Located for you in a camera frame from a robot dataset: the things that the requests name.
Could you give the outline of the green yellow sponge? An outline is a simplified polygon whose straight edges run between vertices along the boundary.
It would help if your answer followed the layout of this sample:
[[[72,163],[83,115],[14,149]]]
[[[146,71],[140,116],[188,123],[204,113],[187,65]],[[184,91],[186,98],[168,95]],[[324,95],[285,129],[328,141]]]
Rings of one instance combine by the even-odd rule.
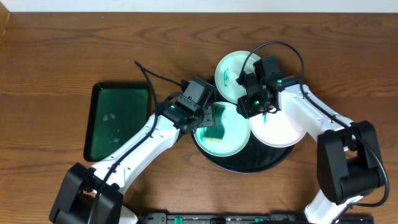
[[[203,139],[220,142],[225,134],[225,128],[221,121],[221,117],[223,112],[225,111],[225,107],[223,105],[216,104],[213,106],[213,109],[215,116],[215,125],[205,129],[203,133]]]

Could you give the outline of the mint green plate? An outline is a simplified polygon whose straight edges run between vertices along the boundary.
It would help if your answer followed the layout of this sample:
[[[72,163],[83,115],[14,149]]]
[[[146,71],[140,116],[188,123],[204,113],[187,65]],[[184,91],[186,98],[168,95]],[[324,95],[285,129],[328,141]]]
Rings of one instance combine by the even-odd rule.
[[[251,128],[249,121],[237,113],[237,106],[229,102],[216,102],[225,107],[221,121],[225,128],[225,134],[220,142],[203,139],[206,128],[198,128],[193,138],[199,148],[216,157],[228,157],[241,151],[249,141]]]

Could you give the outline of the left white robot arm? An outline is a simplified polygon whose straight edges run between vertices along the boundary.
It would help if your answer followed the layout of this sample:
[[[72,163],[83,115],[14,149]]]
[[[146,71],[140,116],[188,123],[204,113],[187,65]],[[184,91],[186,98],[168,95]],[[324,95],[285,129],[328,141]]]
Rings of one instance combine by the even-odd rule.
[[[138,175],[184,134],[214,119],[213,101],[167,98],[144,127],[117,151],[87,168],[74,164],[65,174],[49,214],[52,223],[137,223],[123,197]]]

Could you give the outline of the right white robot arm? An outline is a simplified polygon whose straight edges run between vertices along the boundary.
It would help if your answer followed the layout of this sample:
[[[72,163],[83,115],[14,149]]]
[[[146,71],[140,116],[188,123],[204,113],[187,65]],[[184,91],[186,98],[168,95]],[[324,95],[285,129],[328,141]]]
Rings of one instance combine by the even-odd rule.
[[[317,180],[320,191],[305,207],[309,223],[338,223],[353,206],[362,207],[364,196],[380,187],[382,205],[389,195],[389,181],[379,142],[369,121],[355,123],[320,101],[295,76],[281,73],[241,72],[237,83],[246,94],[238,98],[238,110],[246,118],[269,111],[284,112],[317,143]]]

